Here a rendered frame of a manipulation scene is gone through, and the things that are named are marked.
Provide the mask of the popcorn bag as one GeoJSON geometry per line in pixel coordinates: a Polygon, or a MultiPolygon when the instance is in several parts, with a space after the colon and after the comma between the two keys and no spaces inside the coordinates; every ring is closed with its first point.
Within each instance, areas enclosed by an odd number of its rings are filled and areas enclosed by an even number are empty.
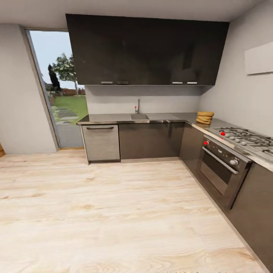
{"type": "Polygon", "coordinates": [[[198,111],[197,121],[202,124],[211,124],[213,120],[214,112],[198,111]]]}

